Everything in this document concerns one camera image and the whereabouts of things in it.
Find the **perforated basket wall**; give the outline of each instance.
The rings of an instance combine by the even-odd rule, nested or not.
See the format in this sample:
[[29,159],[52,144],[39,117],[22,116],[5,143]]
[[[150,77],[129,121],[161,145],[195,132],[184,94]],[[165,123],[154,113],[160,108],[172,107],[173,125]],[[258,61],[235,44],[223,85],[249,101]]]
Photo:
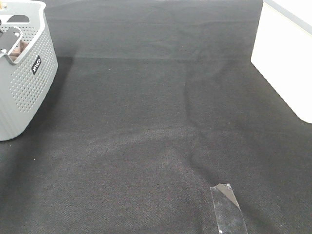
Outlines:
[[[29,17],[29,24],[7,23],[0,27],[3,31],[12,26],[19,27],[23,32],[22,40],[30,43],[15,62],[7,55],[0,57],[0,71],[3,71],[0,77],[0,140],[14,138],[24,131],[45,98],[58,68],[43,12],[45,4],[12,2],[8,8],[24,8],[25,4],[30,17],[26,12],[23,14]],[[41,64],[33,73],[32,67],[38,57]]]

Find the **tape strip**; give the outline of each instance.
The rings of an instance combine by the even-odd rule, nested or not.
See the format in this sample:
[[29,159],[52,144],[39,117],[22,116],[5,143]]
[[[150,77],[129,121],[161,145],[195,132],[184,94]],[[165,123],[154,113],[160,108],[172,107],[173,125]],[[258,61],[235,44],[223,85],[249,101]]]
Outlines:
[[230,184],[210,187],[220,234],[248,234],[244,217]]

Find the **white box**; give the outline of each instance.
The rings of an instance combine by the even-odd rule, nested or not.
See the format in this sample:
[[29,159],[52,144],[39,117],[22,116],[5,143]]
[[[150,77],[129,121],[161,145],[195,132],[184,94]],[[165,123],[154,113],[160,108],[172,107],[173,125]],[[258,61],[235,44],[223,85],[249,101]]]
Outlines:
[[264,0],[252,63],[312,123],[312,1]]

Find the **tape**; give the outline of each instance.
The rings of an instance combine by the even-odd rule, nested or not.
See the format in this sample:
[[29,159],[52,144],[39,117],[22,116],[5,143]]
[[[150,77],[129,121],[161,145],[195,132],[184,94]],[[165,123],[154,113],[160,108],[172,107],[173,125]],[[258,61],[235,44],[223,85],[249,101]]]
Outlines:
[[230,184],[210,187],[220,234],[248,234],[242,211]]

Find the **black cloth backdrop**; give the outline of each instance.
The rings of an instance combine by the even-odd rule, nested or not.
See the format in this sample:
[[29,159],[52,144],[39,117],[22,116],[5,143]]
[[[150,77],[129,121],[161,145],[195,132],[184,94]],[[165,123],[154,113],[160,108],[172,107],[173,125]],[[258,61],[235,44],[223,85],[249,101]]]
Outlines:
[[216,234],[230,183],[250,234],[312,230],[312,125],[250,62],[259,0],[48,0],[59,68],[0,143],[2,234]]

